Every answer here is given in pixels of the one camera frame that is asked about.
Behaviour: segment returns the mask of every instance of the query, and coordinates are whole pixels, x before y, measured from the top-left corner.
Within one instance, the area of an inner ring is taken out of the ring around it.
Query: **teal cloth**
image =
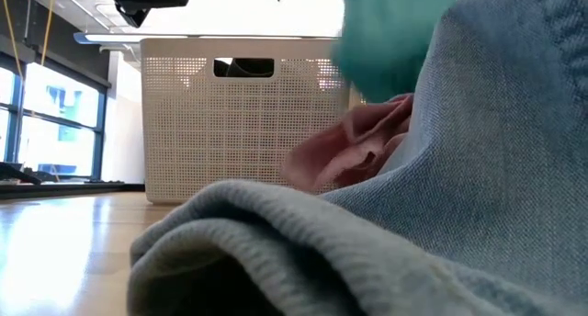
[[[455,0],[344,0],[333,59],[370,103],[414,92],[433,28]]]

